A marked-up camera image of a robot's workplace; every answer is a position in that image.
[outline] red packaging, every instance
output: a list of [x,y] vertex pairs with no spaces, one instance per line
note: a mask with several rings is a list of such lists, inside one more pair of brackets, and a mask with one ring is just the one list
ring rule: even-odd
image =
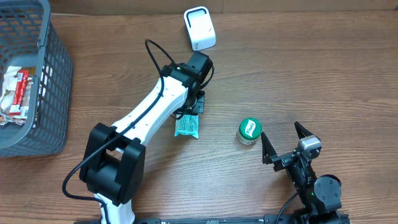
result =
[[21,115],[21,111],[19,108],[21,107],[22,98],[24,97],[28,76],[28,70],[18,71],[17,88],[15,89],[14,101],[12,102],[9,115]]

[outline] snack package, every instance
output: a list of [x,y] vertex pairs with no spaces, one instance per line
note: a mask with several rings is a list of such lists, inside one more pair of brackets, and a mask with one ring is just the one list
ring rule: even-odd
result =
[[199,115],[185,114],[181,119],[175,120],[174,136],[192,135],[196,139],[199,138]]
[[34,67],[10,66],[7,69],[0,97],[0,125],[25,124],[34,72]]

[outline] basket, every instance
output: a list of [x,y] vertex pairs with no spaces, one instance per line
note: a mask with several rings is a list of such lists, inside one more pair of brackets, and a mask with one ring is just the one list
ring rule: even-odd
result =
[[35,66],[36,72],[25,125],[0,126],[0,156],[60,152],[67,136],[73,64],[50,22],[47,0],[0,0],[0,84],[9,66]]

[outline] small jar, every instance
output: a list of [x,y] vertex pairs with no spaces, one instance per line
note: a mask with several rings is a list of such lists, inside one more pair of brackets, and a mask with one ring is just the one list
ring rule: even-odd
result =
[[254,144],[261,135],[261,123],[255,118],[246,118],[242,121],[236,132],[238,141],[244,145]]

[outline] wooden table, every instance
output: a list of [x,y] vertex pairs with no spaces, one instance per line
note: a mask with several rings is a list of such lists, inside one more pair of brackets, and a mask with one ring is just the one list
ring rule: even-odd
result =
[[[294,121],[320,136],[313,168],[343,183],[352,223],[398,219],[398,12],[213,14],[216,72],[198,140],[174,137],[168,119],[147,147],[134,197],[139,217],[250,217],[277,213],[294,193],[285,172],[261,162],[261,143],[235,133],[258,118],[279,154],[298,142]],[[62,180],[98,122],[121,119],[158,79],[149,38],[177,62],[191,54],[182,15],[54,17],[75,63],[68,144],[58,155],[0,159],[0,223],[72,223],[97,203],[66,198]],[[161,65],[169,63],[158,50]],[[75,175],[74,194],[91,195]],[[287,212],[299,208],[296,199]]]

